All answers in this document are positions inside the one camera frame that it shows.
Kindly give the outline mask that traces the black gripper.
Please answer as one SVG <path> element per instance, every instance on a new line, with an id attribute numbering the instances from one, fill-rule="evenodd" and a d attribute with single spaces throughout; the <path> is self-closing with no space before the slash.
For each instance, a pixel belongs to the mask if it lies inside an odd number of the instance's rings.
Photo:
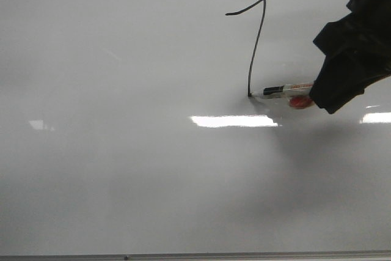
<path id="1" fill-rule="evenodd" d="M 390 76 L 390 0 L 349 0 L 350 13 L 315 37 L 323 66 L 309 96 L 333 114 Z"/>

